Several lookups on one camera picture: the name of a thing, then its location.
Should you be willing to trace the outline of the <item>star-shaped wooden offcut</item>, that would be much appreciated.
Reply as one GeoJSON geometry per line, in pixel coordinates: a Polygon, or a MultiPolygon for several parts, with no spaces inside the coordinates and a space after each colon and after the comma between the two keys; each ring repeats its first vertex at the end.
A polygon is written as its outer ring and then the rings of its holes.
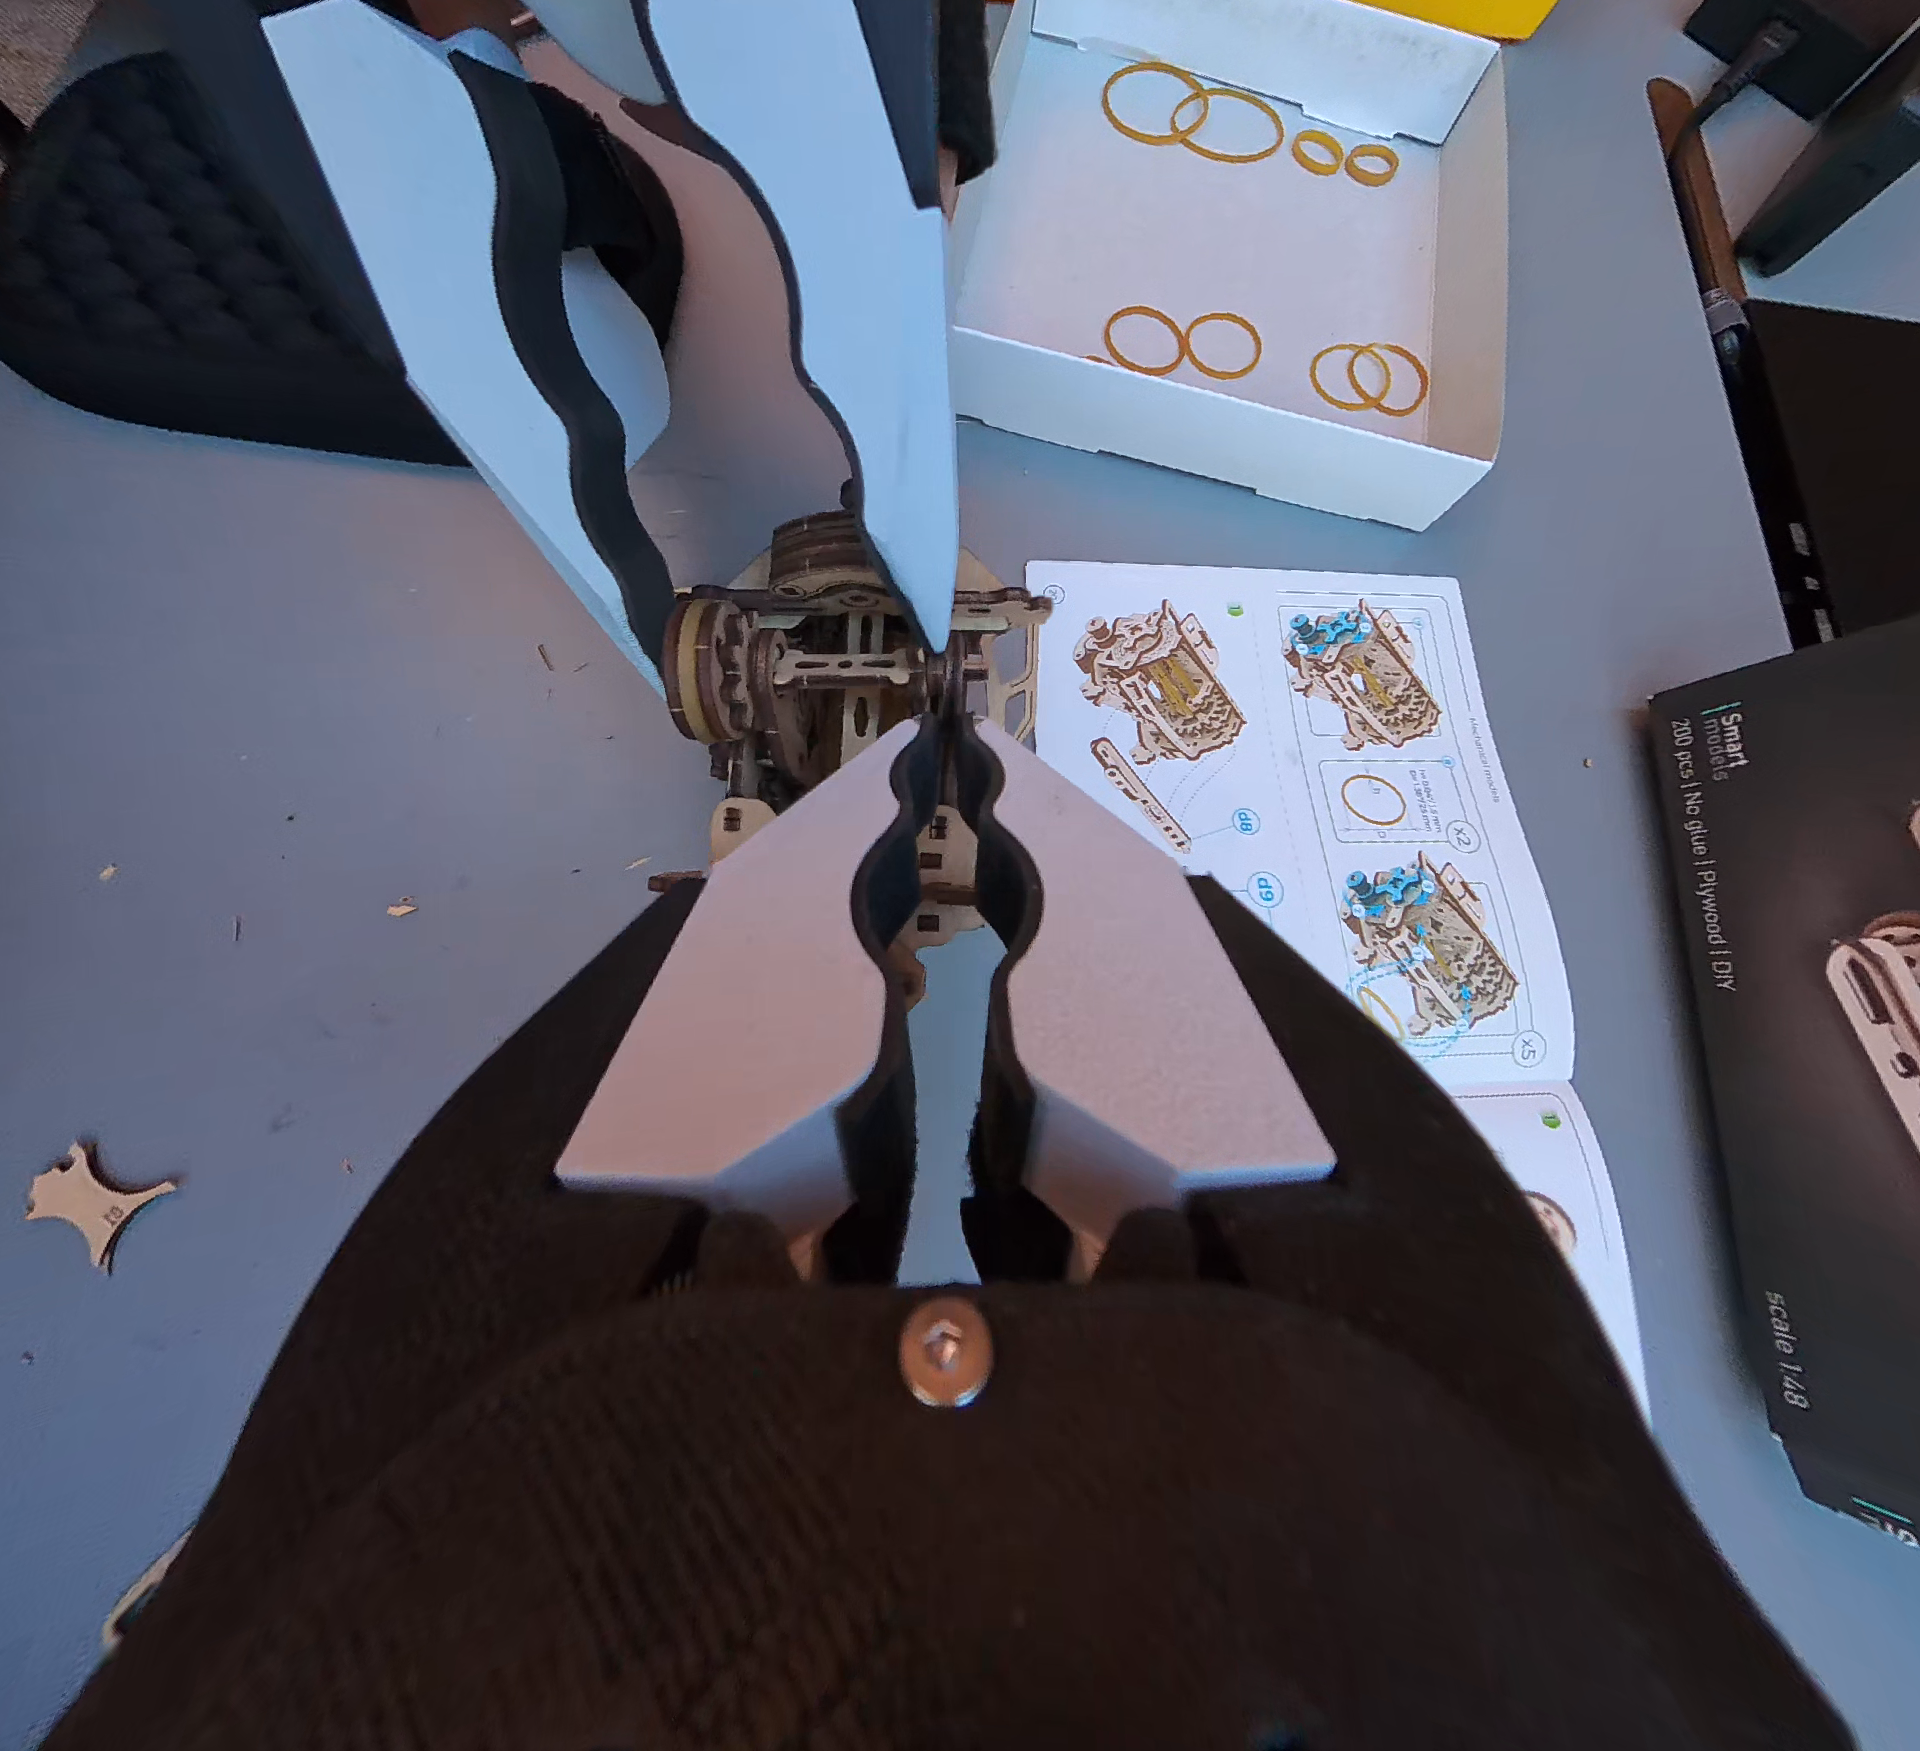
{"type": "Polygon", "coordinates": [[[101,1144],[80,1134],[57,1162],[41,1162],[41,1169],[25,1176],[18,1211],[25,1211],[25,1224],[66,1224],[66,1229],[80,1229],[89,1270],[117,1270],[117,1244],[119,1244],[119,1229],[131,1229],[141,1208],[158,1208],[163,1191],[178,1191],[178,1176],[158,1176],[158,1185],[117,1185],[117,1176],[101,1169],[101,1144]]]}

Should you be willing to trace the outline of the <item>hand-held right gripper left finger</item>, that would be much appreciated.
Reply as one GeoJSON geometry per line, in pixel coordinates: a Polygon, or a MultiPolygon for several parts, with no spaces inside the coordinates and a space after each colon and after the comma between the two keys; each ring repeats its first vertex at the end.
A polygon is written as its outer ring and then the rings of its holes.
{"type": "Polygon", "coordinates": [[[913,1202],[899,926],[922,905],[922,718],[724,856],[570,1126],[566,1185],[651,1185],[817,1234],[895,1284],[913,1202]]]}

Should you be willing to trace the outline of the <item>black model kit box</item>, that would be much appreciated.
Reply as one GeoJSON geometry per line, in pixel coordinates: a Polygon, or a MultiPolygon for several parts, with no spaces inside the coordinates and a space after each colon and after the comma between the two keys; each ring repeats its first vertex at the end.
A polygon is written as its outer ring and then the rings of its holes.
{"type": "Polygon", "coordinates": [[[1920,1543],[1920,621],[1644,737],[1760,1414],[1803,1502],[1920,1543]]]}

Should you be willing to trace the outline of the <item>wooden mechanical model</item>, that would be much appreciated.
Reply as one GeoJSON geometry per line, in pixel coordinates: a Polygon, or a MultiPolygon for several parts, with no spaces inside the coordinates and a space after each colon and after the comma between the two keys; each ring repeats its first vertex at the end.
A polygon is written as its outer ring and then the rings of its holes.
{"type": "Polygon", "coordinates": [[[776,524],[735,586],[690,586],[670,607],[662,700],[730,789],[708,856],[744,853],[928,706],[968,706],[1024,746],[1043,621],[1043,590],[1001,586],[956,548],[946,652],[928,652],[842,510],[776,524]]]}

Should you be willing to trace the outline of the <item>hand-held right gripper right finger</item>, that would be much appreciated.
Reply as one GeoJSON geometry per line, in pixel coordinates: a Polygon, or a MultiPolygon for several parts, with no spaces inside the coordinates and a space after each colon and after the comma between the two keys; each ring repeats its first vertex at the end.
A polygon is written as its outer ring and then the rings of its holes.
{"type": "Polygon", "coordinates": [[[956,816],[1005,946],[960,1202],[977,1282],[1069,1282],[1137,1208],[1336,1169],[1168,853],[968,715],[956,816]]]}

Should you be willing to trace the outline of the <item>black tablet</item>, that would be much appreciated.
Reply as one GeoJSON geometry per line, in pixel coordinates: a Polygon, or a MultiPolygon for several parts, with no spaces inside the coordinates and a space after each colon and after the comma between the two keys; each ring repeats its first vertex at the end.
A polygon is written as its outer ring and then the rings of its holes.
{"type": "Polygon", "coordinates": [[[1836,635],[1920,615],[1920,320],[1748,301],[1836,635]]]}

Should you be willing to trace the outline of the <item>white cardboard box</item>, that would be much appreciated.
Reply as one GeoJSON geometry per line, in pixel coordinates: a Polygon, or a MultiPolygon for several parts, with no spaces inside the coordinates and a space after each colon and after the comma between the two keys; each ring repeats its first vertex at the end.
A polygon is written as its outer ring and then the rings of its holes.
{"type": "Polygon", "coordinates": [[[1355,0],[1014,0],[995,57],[1001,162],[956,210],[956,411],[1114,452],[1317,512],[1426,530],[1499,459],[1503,420],[1503,69],[1355,0]],[[1262,92],[1289,125],[1388,143],[1388,183],[1226,172],[1108,125],[1096,86],[1164,57],[1262,92]],[[1246,376],[1095,362],[1114,307],[1262,328],[1246,376]],[[1303,362],[1404,343],[1423,411],[1336,411],[1303,362]]]}

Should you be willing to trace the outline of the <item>wooden-handled tool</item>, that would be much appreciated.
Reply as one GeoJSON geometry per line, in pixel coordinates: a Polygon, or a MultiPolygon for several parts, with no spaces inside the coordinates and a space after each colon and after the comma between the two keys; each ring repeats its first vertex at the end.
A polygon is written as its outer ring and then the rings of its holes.
{"type": "Polygon", "coordinates": [[[1690,125],[1690,92],[1668,78],[1645,78],[1645,119],[1654,119],[1654,143],[1668,162],[1676,225],[1690,248],[1690,278],[1702,278],[1702,307],[1708,307],[1708,337],[1713,337],[1713,362],[1719,362],[1719,394],[1734,411],[1734,445],[1740,445],[1740,471],[1748,471],[1748,503],[1754,503],[1754,530],[1769,548],[1794,652],[1836,645],[1836,590],[1825,590],[1825,573],[1823,573],[1823,548],[1803,530],[1803,503],[1794,481],[1783,428],[1780,428],[1760,343],[1754,343],[1754,320],[1740,307],[1740,266],[1734,266],[1729,211],[1719,211],[1713,158],[1690,125]]]}

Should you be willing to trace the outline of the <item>loose tan rubber bands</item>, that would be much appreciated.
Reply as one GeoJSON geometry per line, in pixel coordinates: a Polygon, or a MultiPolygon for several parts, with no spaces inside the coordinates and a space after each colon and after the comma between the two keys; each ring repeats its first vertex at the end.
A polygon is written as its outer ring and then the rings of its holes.
{"type": "MultiPolygon", "coordinates": [[[[1344,143],[1344,135],[1326,135],[1316,119],[1289,125],[1262,92],[1209,86],[1196,69],[1164,65],[1164,57],[1123,65],[1096,86],[1096,111],[1108,111],[1114,135],[1128,135],[1141,149],[1184,149],[1184,158],[1209,158],[1209,162],[1226,162],[1226,172],[1289,158],[1303,181],[1347,181],[1347,183],[1368,183],[1368,190],[1397,181],[1388,143],[1344,143]],[[1114,86],[1128,86],[1128,78],[1168,86],[1164,125],[1141,125],[1141,119],[1128,119],[1114,104],[1114,86]]],[[[1196,370],[1214,383],[1231,383],[1231,376],[1246,376],[1262,362],[1262,328],[1246,313],[1231,313],[1231,307],[1209,307],[1191,320],[1168,320],[1164,307],[1137,301],[1137,307],[1108,313],[1095,362],[1141,370],[1141,376],[1196,370]],[[1168,337],[1168,357],[1164,362],[1128,357],[1128,343],[1123,343],[1128,320],[1158,320],[1168,337]],[[1246,337],[1239,362],[1209,362],[1196,357],[1191,337],[1214,328],[1214,320],[1246,337]]],[[[1326,352],[1316,352],[1303,383],[1336,411],[1388,411],[1388,420],[1404,420],[1404,411],[1423,411],[1433,376],[1404,343],[1326,343],[1326,352]]]]}

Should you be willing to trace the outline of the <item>black rectangular device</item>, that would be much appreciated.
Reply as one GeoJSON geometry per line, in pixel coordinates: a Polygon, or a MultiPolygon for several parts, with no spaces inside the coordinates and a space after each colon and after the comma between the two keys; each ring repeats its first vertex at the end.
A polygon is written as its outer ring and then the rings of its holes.
{"type": "Polygon", "coordinates": [[[1908,35],[1769,183],[1734,255],[1760,278],[1794,272],[1840,223],[1853,223],[1894,181],[1920,162],[1920,35],[1908,35]]]}

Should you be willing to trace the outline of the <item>white instruction booklet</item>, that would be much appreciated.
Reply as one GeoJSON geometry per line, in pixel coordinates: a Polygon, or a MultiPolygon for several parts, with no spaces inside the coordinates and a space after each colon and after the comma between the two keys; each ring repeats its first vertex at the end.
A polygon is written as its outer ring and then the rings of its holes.
{"type": "Polygon", "coordinates": [[[1037,558],[1024,590],[1046,603],[1037,752],[1455,1093],[1645,1402],[1613,1169],[1571,1093],[1571,975],[1460,586],[1037,558]]]}

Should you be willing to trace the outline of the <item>black quilted cushion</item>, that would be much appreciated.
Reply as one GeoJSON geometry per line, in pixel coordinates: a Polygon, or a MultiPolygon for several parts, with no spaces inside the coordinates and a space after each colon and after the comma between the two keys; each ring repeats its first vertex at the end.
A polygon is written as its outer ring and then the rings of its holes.
{"type": "Polygon", "coordinates": [[[10,162],[0,357],[178,432],[462,462],[228,172],[173,52],[89,65],[10,162]]]}

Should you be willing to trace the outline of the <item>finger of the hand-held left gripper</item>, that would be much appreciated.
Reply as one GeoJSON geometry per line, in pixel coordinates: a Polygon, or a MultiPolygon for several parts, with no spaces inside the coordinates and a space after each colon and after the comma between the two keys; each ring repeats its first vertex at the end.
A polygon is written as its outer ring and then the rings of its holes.
{"type": "Polygon", "coordinates": [[[939,0],[632,0],[632,26],[690,143],[776,225],[792,362],[842,432],[874,558],[939,652],[956,603],[939,0]]]}
{"type": "Polygon", "coordinates": [[[264,39],[397,343],[405,383],[662,690],[680,586],[627,471],[670,420],[651,313],[579,244],[515,39],[362,7],[264,17],[264,39]]]}

